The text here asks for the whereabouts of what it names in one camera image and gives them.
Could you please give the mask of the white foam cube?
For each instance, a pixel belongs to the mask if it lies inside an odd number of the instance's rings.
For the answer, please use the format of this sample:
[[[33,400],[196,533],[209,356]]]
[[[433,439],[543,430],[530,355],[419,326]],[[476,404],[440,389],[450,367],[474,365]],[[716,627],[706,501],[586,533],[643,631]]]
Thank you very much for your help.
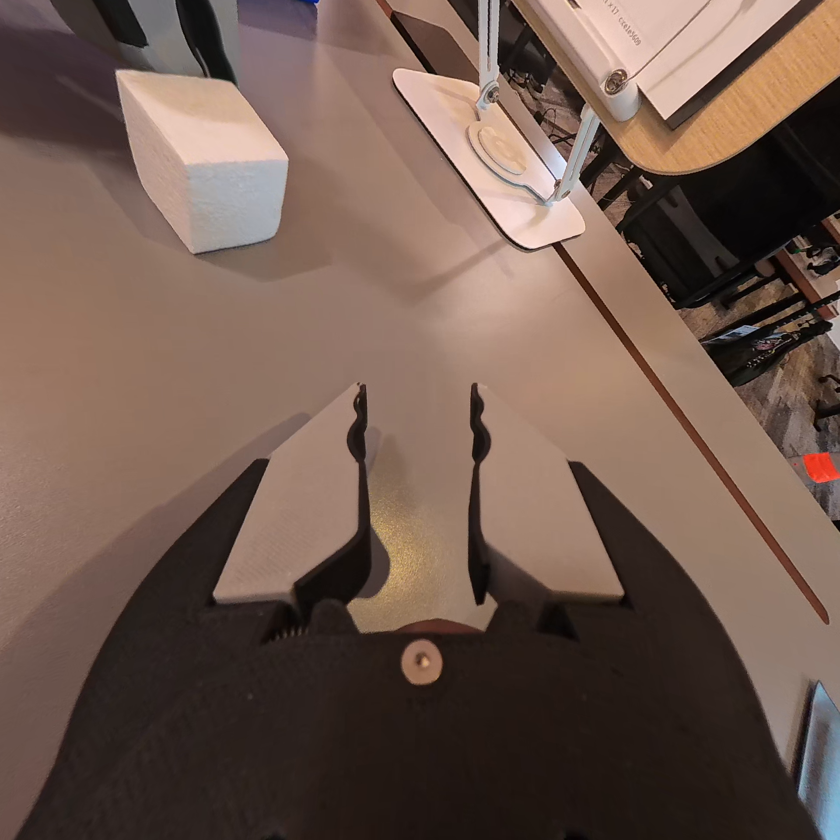
[[[143,189],[191,254],[277,234],[289,159],[234,83],[140,70],[115,78]]]

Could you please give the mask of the black printed bag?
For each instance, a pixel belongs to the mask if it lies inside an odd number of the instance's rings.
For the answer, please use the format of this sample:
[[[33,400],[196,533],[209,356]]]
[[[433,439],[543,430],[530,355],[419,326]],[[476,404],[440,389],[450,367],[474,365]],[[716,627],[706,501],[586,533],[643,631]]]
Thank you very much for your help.
[[[819,320],[791,331],[774,331],[759,336],[754,327],[735,328],[701,342],[719,372],[733,387],[747,385],[777,367],[794,350],[833,328]]]

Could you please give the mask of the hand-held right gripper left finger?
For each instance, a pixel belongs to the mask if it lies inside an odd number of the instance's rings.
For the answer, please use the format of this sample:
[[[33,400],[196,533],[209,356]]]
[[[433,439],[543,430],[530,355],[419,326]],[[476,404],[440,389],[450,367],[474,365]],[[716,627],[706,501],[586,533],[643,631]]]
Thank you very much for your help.
[[[350,603],[371,575],[363,383],[353,383],[269,457],[215,603]]]

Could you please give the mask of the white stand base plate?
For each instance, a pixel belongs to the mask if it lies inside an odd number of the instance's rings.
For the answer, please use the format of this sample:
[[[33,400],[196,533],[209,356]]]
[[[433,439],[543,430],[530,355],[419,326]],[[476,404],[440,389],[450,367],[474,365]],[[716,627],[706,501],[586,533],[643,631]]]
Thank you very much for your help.
[[[499,104],[480,112],[475,83],[397,69],[395,88],[499,230],[527,251],[578,237],[585,221]]]

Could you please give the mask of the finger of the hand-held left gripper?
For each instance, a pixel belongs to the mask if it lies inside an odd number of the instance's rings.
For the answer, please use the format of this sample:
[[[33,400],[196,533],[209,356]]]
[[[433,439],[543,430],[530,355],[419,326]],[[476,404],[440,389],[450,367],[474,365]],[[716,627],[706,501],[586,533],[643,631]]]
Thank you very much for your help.
[[[134,69],[154,69],[149,40],[128,1],[63,1],[62,21],[79,38]]]
[[[154,2],[154,68],[238,85],[238,1]]]

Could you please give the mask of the printed paper sheet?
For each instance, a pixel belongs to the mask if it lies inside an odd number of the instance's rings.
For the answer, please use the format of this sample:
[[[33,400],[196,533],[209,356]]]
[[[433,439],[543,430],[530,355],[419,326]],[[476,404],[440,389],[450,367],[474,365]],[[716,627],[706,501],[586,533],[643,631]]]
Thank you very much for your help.
[[[631,79],[672,130],[703,109],[813,10],[794,1],[606,2],[634,38]]]

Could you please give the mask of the grey flat panel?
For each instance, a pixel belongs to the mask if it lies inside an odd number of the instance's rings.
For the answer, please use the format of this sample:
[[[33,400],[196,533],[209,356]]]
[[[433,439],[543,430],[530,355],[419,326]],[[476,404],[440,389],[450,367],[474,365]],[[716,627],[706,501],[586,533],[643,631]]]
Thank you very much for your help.
[[[820,681],[806,704],[794,777],[817,830],[823,838],[838,838],[839,710]]]

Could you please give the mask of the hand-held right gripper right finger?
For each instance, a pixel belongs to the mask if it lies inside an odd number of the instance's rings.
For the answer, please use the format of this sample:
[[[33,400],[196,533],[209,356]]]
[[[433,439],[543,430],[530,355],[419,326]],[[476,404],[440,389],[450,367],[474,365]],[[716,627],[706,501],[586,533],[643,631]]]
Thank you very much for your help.
[[[469,426],[476,604],[619,602],[623,586],[564,451],[480,383],[470,387]]]

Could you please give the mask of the black office chair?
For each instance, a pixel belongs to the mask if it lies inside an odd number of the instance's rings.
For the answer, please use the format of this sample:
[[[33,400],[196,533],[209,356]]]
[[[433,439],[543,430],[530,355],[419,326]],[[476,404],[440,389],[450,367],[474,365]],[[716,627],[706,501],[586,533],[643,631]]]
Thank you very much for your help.
[[[617,230],[674,309],[698,308],[760,276],[758,264],[814,223],[820,204],[799,184],[725,191],[658,183]]]

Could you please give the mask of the white sheet holder bar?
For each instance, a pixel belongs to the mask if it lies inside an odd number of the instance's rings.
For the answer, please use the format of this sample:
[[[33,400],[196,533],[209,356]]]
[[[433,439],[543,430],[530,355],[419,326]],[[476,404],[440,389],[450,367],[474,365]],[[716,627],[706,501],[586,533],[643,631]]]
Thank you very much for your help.
[[[631,79],[636,44],[622,34],[609,3],[534,1],[530,8],[542,42],[579,90],[588,91],[589,101],[600,102],[615,121],[632,118],[641,105]]]

